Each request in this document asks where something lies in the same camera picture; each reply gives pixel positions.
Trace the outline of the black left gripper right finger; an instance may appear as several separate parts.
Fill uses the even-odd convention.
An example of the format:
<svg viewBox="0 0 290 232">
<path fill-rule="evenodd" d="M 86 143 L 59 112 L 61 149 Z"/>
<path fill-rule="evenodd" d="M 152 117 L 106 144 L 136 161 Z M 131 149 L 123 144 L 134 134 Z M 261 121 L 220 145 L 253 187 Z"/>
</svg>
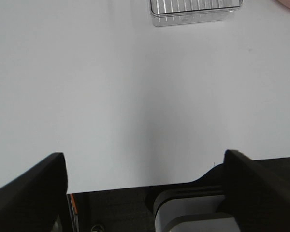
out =
<svg viewBox="0 0 290 232">
<path fill-rule="evenodd" d="M 290 232 L 290 157 L 251 160 L 224 155 L 219 212 L 234 216 L 242 232 Z"/>
</svg>

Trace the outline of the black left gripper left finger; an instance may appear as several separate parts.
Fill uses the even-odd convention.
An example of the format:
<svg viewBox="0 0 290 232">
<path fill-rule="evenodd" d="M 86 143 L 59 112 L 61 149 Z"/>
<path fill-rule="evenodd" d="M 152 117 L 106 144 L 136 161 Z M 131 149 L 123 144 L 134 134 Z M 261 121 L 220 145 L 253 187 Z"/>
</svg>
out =
<svg viewBox="0 0 290 232">
<path fill-rule="evenodd" d="M 0 188 L 0 232 L 72 232 L 63 153 L 53 153 Z"/>
</svg>

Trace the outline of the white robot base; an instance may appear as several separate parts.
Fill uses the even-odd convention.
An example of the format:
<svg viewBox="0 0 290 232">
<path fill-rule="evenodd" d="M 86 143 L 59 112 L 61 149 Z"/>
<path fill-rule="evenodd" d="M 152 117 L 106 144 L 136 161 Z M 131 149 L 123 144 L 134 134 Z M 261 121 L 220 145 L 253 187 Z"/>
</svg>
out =
<svg viewBox="0 0 290 232">
<path fill-rule="evenodd" d="M 225 200 L 221 186 L 176 188 L 153 203 L 157 232 L 239 232 L 233 215 L 218 212 Z"/>
</svg>

